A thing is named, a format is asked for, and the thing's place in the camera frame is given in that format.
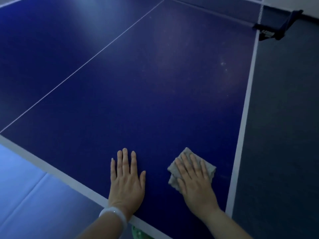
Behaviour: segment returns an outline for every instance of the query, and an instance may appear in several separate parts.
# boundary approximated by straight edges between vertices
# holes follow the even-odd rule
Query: finger
[[[190,163],[188,162],[188,159],[186,157],[186,155],[184,153],[181,154],[181,158],[185,164],[185,168],[186,168],[186,171],[188,172],[190,178],[195,178],[196,177],[196,174],[194,172],[194,169],[193,167],[190,165]]]
[[[187,171],[186,171],[184,165],[183,165],[183,164],[181,163],[181,161],[179,160],[179,158],[176,158],[176,159],[175,159],[175,163],[176,163],[176,165],[177,165],[177,168],[178,168],[178,170],[179,170],[179,172],[180,172],[180,174],[181,174],[183,180],[186,181],[186,182],[189,181],[189,180],[190,180],[190,176],[189,176],[189,174],[187,173]]]
[[[194,167],[194,170],[195,170],[195,174],[198,178],[202,178],[203,177],[203,174],[202,174],[202,170],[200,169],[197,161],[196,161],[196,158],[195,158],[195,155],[194,154],[191,154],[190,155],[190,159],[193,163],[193,167]]]
[[[204,179],[209,180],[208,172],[206,169],[206,164],[205,164],[205,161],[203,159],[201,159],[201,161],[200,161],[200,166],[202,167],[202,173],[203,173]]]
[[[122,151],[117,152],[117,176],[123,176],[122,170]]]
[[[138,174],[138,166],[136,162],[136,153],[132,151],[131,153],[131,174],[137,175]]]
[[[112,160],[111,160],[111,182],[113,182],[114,180],[116,180],[116,172],[115,172],[115,161],[112,158]]]
[[[126,148],[123,148],[123,175],[128,175],[130,173],[129,165],[129,153]]]
[[[186,185],[184,183],[184,181],[182,181],[180,178],[177,179],[178,185],[180,187],[180,192],[183,196],[186,195]]]
[[[143,171],[140,175],[140,184],[143,190],[145,190],[145,181],[146,181],[146,171]]]

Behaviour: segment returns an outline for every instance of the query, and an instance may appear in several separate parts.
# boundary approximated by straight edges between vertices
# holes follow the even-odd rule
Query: white wristband
[[[119,209],[116,208],[116,207],[104,208],[104,209],[101,211],[99,217],[100,217],[101,215],[103,215],[104,213],[106,213],[106,212],[113,212],[113,213],[115,213],[115,214],[121,219],[121,221],[122,221],[123,231],[126,229],[126,227],[127,227],[126,217],[125,217],[125,215],[123,214],[123,212],[122,212],[121,210],[119,210]]]

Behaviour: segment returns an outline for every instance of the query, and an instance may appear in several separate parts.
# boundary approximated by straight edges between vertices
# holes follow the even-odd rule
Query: floor
[[[274,15],[285,16],[266,9],[263,21]],[[298,20],[258,46],[233,212],[254,238],[319,235],[318,39]],[[73,238],[102,209],[1,145],[0,185],[0,238]]]

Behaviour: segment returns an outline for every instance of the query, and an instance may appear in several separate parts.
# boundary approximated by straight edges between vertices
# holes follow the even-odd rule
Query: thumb
[[[184,181],[182,181],[180,178],[178,178],[178,179],[177,179],[177,182],[178,182],[178,185],[179,185],[179,187],[180,187],[181,194],[182,194],[183,196],[185,196],[185,195],[186,195],[186,186],[185,186]]]
[[[145,181],[146,181],[146,171],[143,171],[140,175],[140,184],[143,190],[145,190]]]

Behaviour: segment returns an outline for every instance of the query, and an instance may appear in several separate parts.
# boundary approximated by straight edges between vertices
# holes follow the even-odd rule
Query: person's right arm
[[[193,154],[190,155],[190,158],[194,169],[184,154],[182,154],[182,159],[185,166],[178,158],[175,159],[184,180],[178,179],[178,184],[190,211],[208,227],[216,239],[252,239],[219,208],[205,162],[202,160],[199,166]]]

